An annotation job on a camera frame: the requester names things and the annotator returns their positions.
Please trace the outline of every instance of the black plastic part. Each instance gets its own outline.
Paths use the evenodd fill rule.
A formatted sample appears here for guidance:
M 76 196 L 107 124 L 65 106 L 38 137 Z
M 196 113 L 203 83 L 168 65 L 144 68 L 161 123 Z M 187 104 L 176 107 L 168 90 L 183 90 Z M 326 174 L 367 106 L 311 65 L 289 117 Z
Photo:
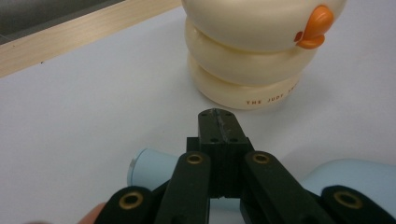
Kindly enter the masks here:
M 151 223 L 154 196 L 148 189 L 128 187 L 115 193 L 94 224 Z
M 187 152 L 177 166 L 163 195 L 155 224 L 204 224 L 209 218 L 210 158 Z
M 320 202 L 340 224 L 396 223 L 396 220 L 378 204 L 362 193 L 344 186 L 327 187 Z
M 95 224 L 206 224 L 209 197 L 221 196 L 241 199 L 247 224 L 396 224 L 354 189 L 330 187 L 321 197 L 303 189 L 273 155 L 254 151 L 228 111 L 199 114 L 187 151 L 168 182 L 152 192 L 120 190 Z
M 248 195 L 254 196 L 243 197 L 243 203 L 256 201 L 268 223 L 334 223 L 273 155 L 260 151 L 248 153 L 243 173 L 251 190 Z
M 204 152 L 212 161 L 210 197 L 240 198 L 240 165 L 244 155 L 254 149 L 238 120 L 229 111 L 213 108 L 198 115 L 198 126 L 198 138 L 187 139 L 187 150 Z

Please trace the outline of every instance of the orange beak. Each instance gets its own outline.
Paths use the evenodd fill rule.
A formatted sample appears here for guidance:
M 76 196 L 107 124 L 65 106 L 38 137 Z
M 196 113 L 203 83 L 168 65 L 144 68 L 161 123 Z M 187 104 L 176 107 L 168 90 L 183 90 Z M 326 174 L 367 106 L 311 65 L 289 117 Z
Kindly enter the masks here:
M 305 31 L 299 32 L 295 41 L 297 46 L 303 49 L 315 49 L 323 44 L 324 34 L 332 27 L 334 15 L 324 6 L 315 8 L 305 27 Z

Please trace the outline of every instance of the cream stacked toy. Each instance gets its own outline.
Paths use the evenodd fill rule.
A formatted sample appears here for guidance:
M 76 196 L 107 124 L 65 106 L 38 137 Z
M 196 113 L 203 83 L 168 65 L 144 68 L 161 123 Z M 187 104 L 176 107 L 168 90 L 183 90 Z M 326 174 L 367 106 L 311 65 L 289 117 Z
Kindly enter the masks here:
M 191 76 L 218 104 L 279 102 L 324 42 L 345 0 L 182 0 Z

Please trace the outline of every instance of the finger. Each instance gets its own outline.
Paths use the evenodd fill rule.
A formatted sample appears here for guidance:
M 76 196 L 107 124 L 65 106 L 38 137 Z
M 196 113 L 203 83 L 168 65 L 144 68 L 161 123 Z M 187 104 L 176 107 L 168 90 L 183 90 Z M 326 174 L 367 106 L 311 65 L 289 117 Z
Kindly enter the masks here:
M 93 224 L 103 207 L 105 207 L 105 203 L 99 203 L 96 205 L 96 207 L 94 207 L 78 224 Z

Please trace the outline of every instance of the brass screw insert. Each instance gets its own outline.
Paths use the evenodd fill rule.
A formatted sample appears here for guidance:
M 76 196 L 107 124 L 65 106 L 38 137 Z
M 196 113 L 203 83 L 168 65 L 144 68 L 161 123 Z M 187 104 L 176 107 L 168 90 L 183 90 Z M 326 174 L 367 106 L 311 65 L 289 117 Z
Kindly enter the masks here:
M 138 207 L 142 202 L 143 195 L 138 191 L 132 191 L 120 198 L 119 205 L 124 210 L 130 210 Z
M 334 199 L 341 205 L 351 209 L 360 209 L 363 207 L 363 202 L 361 201 L 361 199 L 346 190 L 335 192 Z
M 187 158 L 187 162 L 190 164 L 199 164 L 204 160 L 202 156 L 197 155 L 197 154 L 192 154 Z
M 253 155 L 253 160 L 259 164 L 266 164 L 270 162 L 270 158 L 267 155 L 259 153 Z

